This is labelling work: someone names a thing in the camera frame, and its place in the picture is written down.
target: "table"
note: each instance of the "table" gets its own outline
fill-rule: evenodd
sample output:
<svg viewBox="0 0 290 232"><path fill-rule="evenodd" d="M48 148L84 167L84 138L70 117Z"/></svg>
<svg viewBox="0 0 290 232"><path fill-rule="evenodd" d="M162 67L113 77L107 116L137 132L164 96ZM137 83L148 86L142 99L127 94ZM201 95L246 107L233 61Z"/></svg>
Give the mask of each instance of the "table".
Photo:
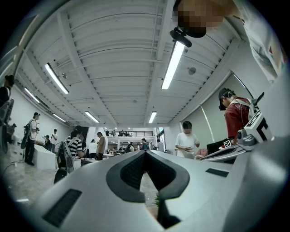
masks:
<svg viewBox="0 0 290 232"><path fill-rule="evenodd" d="M56 167L55 154L39 145L34 145L32 162L35 164L35 167L40 170L55 169Z"/></svg>

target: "striped shirt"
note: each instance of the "striped shirt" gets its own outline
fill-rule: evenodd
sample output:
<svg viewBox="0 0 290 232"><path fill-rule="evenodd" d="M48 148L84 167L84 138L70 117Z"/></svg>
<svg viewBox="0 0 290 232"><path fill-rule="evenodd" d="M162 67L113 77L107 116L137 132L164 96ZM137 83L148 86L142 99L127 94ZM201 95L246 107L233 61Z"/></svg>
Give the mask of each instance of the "striped shirt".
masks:
<svg viewBox="0 0 290 232"><path fill-rule="evenodd" d="M71 136L67 138L67 144L72 141ZM68 146L69 150L71 151L72 156L77 155L78 151L82 151L82 141L80 139L75 140L70 146ZM81 158L78 155L75 157L75 160L80 160Z"/></svg>

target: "floor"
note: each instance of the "floor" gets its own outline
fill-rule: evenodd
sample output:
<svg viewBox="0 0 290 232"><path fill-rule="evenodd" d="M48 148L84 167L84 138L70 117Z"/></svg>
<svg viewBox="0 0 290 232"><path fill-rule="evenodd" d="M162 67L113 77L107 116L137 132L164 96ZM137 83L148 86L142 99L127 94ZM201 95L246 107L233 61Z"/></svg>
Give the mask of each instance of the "floor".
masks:
<svg viewBox="0 0 290 232"><path fill-rule="evenodd" d="M22 155L20 155L22 152L20 146L9 145L8 153L0 155L0 171L12 199L30 207L47 189L53 186L55 169L38 170L23 163ZM11 162L16 162L16 166L9 166ZM145 204L148 210L156 215L157 189L148 174L143 175L140 191L145 194Z"/></svg>

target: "white wall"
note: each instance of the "white wall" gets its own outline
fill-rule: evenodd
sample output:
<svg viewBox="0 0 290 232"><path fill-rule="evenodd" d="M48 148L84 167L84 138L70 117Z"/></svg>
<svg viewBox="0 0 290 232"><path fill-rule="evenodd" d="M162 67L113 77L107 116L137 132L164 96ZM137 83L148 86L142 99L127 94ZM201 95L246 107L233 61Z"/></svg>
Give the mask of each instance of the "white wall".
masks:
<svg viewBox="0 0 290 232"><path fill-rule="evenodd" d="M176 123L170 125L170 127L164 127L163 129L167 152L174 155L176 137L181 132L180 124Z"/></svg>
<svg viewBox="0 0 290 232"><path fill-rule="evenodd" d="M270 83L253 58L248 42L242 42L231 56L229 68L242 80L254 98L270 88Z"/></svg>
<svg viewBox="0 0 290 232"><path fill-rule="evenodd" d="M229 88L233 90L239 97L251 98L243 85L234 77L234 75L231 75L222 84L222 86L220 86L220 88L205 103L202 104L209 124L212 128L215 142L226 139L228 137L227 125L224 117L225 111L220 111L218 108L218 93L222 88ZM208 124L200 107L184 121L190 121L192 123L193 133L200 141L199 148L206 148L207 144L213 143Z"/></svg>
<svg viewBox="0 0 290 232"><path fill-rule="evenodd" d="M33 106L29 101L27 101L21 93L18 92L16 88L11 91L11 98L14 99L14 106L11 112L10 125L15 123L17 127L15 128L15 135L22 139L24 136L23 127L33 118L35 112L40 113L40 120L38 128L40 132L37 135L37 140L44 141L42 136L53 134L53 130L57 129L58 140L57 142L64 141L66 137L72 132L72 128L65 126L56 120L48 117L42 113L38 108Z"/></svg>

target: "railing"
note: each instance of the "railing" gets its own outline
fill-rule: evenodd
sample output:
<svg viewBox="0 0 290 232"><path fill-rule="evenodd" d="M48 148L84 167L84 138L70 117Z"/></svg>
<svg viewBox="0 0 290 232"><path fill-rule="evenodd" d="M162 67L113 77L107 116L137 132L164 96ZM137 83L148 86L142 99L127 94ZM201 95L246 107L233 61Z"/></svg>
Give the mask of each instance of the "railing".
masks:
<svg viewBox="0 0 290 232"><path fill-rule="evenodd" d="M120 137L146 137L146 136L153 136L153 131L152 130L147 130L147 131L112 131L112 130L107 130L105 131L106 136L109 137L115 137L115 136L120 136Z"/></svg>

